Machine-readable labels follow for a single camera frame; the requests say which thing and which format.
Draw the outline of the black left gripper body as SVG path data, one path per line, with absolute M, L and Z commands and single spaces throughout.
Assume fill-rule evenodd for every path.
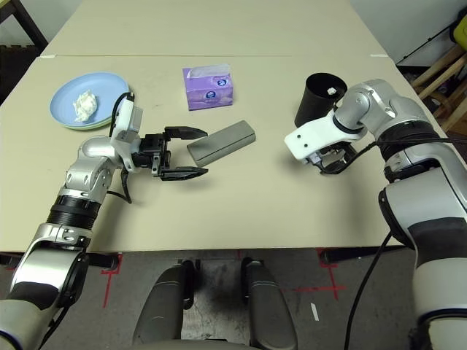
M 168 143 L 171 138 L 165 133 L 147 134 L 141 139 L 139 148 L 131 157 L 137 168 L 150 169 L 154 177 L 169 178 L 171 152 Z

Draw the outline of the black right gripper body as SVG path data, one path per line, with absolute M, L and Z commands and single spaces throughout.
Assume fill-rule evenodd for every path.
M 350 144 L 334 144 L 310 155 L 309 161 L 321 174 L 339 174 L 355 156 Z

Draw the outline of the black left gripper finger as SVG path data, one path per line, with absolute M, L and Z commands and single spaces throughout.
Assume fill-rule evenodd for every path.
M 171 139 L 193 140 L 208 136 L 206 131 L 188 126 L 165 127 L 163 134 L 167 141 Z
M 159 178 L 162 181 L 185 181 L 202 176 L 208 172 L 207 168 L 192 166 L 163 169 Z

